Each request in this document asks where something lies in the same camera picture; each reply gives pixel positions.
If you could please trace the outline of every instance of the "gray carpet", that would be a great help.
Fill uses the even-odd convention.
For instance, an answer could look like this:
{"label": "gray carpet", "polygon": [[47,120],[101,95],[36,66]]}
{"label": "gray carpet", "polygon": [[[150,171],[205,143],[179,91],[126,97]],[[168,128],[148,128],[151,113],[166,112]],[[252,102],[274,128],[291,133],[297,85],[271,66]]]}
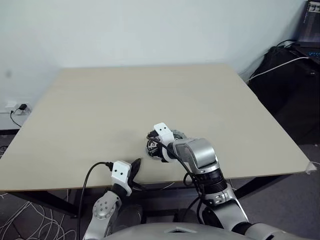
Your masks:
{"label": "gray carpet", "polygon": [[[0,136],[0,146],[9,145],[14,136]],[[306,156],[314,162],[320,163],[320,146],[302,145],[300,146]],[[239,188],[249,179],[235,179],[232,183],[235,188]],[[73,198],[75,191],[71,192],[70,198]],[[53,191],[55,195],[64,198],[65,190]],[[179,196],[176,199],[153,199],[148,205],[157,209],[186,208],[193,200],[193,197]],[[26,201],[7,194],[0,197],[0,226],[22,206]],[[271,187],[256,193],[250,197],[240,200],[250,222],[262,222],[290,233],[305,238],[320,239],[320,172],[313,172],[311,175],[294,174],[286,179],[272,185]],[[46,216],[50,216],[50,211],[45,209]],[[85,231],[90,219],[92,209],[87,207],[82,220],[82,232]],[[53,211],[53,217],[58,222],[61,221],[62,214]],[[150,218],[148,222],[171,221],[172,217]],[[40,225],[42,216],[29,206],[14,221],[5,234],[4,240],[16,239],[21,237],[26,239]],[[69,216],[64,218],[63,228],[65,231],[76,229],[76,220]],[[44,228],[40,234],[40,239],[44,239],[48,228]],[[57,227],[53,226],[47,240],[55,237]],[[74,240],[73,232],[65,236],[66,240]]]}

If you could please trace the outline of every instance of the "power outlet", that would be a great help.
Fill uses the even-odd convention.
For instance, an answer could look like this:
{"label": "power outlet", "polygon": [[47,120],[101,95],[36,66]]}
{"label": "power outlet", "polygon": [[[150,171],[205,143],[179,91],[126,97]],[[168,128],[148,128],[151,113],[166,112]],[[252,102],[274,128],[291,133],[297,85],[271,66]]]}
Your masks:
{"label": "power outlet", "polygon": [[[20,107],[21,104],[26,104],[27,107],[25,110],[20,110],[18,109]],[[28,102],[16,102],[16,101],[8,101],[6,106],[4,107],[4,109],[6,110],[6,112],[8,112],[9,114],[11,113],[11,111],[15,111],[15,115],[21,115],[22,113],[26,112],[26,113],[30,113],[31,112],[31,107],[29,105]]]}
{"label": "power outlet", "polygon": [[4,106],[4,109],[11,113],[11,111],[15,111],[19,107],[16,101],[8,101],[7,104]]}

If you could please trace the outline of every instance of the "white wall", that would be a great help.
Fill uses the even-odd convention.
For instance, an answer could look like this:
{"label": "white wall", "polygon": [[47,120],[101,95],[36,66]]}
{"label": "white wall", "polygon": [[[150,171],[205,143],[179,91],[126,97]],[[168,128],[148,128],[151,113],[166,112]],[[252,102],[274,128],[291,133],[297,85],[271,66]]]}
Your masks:
{"label": "white wall", "polygon": [[[7,101],[34,106],[65,67],[228,63],[241,73],[291,37],[303,2],[0,0],[0,113]],[[0,129],[15,128],[0,114]]]}

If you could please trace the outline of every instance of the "baseboard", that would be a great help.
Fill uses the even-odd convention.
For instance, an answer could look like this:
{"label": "baseboard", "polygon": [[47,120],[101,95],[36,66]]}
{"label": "baseboard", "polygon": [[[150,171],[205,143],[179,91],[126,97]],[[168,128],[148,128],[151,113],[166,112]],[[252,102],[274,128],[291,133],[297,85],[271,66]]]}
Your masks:
{"label": "baseboard", "polygon": [[19,132],[19,129],[6,129],[0,130],[0,135],[16,135]]}

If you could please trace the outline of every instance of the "table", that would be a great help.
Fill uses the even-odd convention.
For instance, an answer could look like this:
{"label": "table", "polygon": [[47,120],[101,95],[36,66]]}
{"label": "table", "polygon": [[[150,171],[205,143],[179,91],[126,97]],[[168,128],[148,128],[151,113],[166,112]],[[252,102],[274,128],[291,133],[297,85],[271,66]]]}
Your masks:
{"label": "table", "polygon": [[[226,64],[67,68],[2,157],[0,190],[76,215],[76,206],[47,190],[82,187],[96,162],[142,157],[136,182],[181,181],[179,163],[145,151],[147,133],[160,122],[208,139],[225,178],[258,177],[239,198],[282,175],[316,169]],[[109,170],[99,166],[87,186],[110,184]]]}

